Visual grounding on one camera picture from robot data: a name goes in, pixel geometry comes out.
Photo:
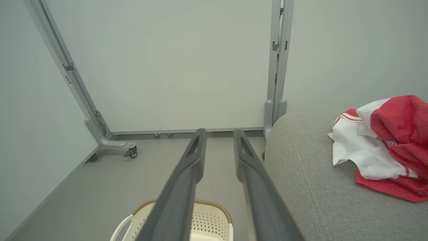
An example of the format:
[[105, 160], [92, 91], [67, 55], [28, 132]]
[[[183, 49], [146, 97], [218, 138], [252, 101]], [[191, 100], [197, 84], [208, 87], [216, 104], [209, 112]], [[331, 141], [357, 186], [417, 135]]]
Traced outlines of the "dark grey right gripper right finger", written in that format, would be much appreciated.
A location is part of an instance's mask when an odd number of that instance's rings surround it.
[[244, 187], [249, 241], [305, 241], [243, 130], [234, 130], [236, 176]]

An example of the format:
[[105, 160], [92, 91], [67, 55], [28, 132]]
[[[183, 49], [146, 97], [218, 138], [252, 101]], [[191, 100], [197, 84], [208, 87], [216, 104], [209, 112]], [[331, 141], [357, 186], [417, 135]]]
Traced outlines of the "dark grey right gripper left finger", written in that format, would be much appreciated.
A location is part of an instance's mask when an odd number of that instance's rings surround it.
[[136, 241], [190, 241], [196, 185], [204, 173], [206, 134], [204, 128], [194, 133]]

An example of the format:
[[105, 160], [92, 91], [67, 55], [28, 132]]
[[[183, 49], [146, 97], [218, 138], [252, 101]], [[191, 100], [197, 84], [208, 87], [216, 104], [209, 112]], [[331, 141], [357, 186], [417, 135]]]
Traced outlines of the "red and white garment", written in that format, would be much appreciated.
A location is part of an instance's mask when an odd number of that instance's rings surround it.
[[428, 201], [428, 103], [419, 97], [349, 109], [328, 136], [333, 166], [352, 161], [356, 183], [413, 203]]

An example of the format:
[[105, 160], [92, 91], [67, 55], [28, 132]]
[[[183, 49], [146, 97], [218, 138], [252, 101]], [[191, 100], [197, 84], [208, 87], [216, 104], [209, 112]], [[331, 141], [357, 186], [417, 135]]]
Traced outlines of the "cream perforated laundry basket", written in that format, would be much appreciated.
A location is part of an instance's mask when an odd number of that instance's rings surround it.
[[[139, 205], [116, 227], [110, 241], [136, 241], [156, 199]], [[234, 227], [230, 213], [213, 201], [195, 199], [190, 241], [234, 241]]]

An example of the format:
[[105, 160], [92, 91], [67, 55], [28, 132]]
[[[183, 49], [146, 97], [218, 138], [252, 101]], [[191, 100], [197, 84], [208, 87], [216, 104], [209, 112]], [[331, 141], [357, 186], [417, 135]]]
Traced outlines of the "grey fabric sofa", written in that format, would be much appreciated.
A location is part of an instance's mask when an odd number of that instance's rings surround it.
[[264, 167], [307, 241], [428, 241], [428, 201], [412, 203], [355, 182], [332, 165], [339, 109], [285, 114], [266, 141]]

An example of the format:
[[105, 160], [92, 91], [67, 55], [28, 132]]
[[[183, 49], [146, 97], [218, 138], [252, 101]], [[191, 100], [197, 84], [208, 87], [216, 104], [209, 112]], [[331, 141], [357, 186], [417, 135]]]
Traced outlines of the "grey partition base rail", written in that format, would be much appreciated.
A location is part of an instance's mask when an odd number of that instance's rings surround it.
[[[225, 129], [206, 129], [208, 138], [231, 138], [233, 131], [240, 129], [249, 137], [264, 137], [263, 128], [225, 128]], [[148, 139], [191, 139], [196, 129], [189, 130], [152, 130], [152, 131], [132, 131], [132, 132], [113, 132], [111, 140], [148, 140]], [[159, 138], [154, 138], [154, 133], [160, 133]]]

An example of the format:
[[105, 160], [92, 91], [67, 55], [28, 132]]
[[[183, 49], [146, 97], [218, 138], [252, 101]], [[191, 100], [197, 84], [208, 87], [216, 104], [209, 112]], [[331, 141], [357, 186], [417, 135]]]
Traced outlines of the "grey slanted partition post with foot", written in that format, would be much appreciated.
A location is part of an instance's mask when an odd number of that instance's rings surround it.
[[41, 34], [60, 73], [85, 115], [85, 125], [101, 149], [128, 149], [137, 146], [135, 142], [110, 140], [109, 130], [101, 113], [96, 109], [73, 58], [55, 23], [46, 0], [23, 0], [36, 27]]

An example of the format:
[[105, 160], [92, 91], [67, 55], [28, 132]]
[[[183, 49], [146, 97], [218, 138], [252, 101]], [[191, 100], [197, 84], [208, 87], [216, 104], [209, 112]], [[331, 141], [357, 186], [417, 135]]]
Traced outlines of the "grey upright double partition post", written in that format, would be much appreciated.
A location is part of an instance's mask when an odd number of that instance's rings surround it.
[[267, 99], [264, 104], [265, 139], [275, 122], [286, 114], [288, 102], [283, 98], [295, 0], [272, 0], [271, 46]]

